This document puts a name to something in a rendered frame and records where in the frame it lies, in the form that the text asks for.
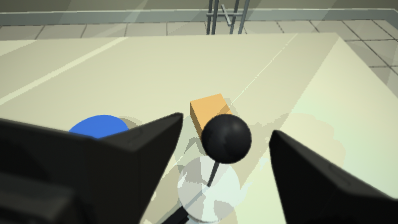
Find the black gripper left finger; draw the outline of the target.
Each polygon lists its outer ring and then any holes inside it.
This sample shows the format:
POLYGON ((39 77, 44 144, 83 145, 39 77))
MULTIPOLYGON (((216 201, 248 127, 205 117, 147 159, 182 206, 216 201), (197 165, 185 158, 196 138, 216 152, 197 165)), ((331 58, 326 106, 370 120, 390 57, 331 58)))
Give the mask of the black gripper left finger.
POLYGON ((0 172, 75 190, 85 224, 139 224, 183 113, 101 138, 0 118, 0 172))

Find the orange-yellow rectangular block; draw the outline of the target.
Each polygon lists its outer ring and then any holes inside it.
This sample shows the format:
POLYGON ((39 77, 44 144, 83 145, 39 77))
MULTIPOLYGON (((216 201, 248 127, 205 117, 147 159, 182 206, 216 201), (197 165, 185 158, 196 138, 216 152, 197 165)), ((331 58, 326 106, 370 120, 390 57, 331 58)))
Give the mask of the orange-yellow rectangular block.
POLYGON ((190 116, 200 141, 206 123, 220 114, 232 114, 221 93, 190 101, 190 116))

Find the glass french press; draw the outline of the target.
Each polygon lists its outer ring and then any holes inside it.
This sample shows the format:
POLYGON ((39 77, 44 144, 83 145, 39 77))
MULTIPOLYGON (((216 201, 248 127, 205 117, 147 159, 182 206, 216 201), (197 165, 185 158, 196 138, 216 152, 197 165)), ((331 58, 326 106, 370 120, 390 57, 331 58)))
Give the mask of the glass french press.
POLYGON ((184 167, 178 179, 180 208, 161 224, 219 224, 237 206, 240 183, 229 164, 251 148, 248 125, 232 114, 217 115, 204 126, 201 141, 208 156, 184 167))

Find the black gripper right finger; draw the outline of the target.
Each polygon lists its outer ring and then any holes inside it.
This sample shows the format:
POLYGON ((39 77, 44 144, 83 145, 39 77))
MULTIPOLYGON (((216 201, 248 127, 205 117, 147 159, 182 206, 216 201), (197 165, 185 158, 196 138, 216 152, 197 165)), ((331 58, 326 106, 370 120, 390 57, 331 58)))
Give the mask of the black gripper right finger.
POLYGON ((273 130, 269 151, 286 224, 398 224, 398 199, 283 131, 273 130))

